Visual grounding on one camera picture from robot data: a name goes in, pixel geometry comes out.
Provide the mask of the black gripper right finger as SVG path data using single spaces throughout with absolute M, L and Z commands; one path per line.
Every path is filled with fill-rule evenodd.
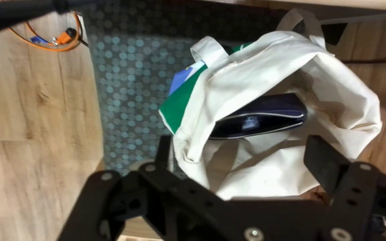
M 304 164 L 331 196 L 321 235 L 331 241 L 369 237 L 380 171 L 366 162 L 351 162 L 319 135 L 310 135 Z

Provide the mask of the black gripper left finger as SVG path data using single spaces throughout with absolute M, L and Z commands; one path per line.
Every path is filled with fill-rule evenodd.
M 172 136 L 162 135 L 156 158 L 138 170 L 121 175 L 106 170 L 93 172 L 85 182 L 57 241 L 117 241 L 126 221 L 142 217 L 160 235 L 166 235 L 162 188 L 170 178 Z

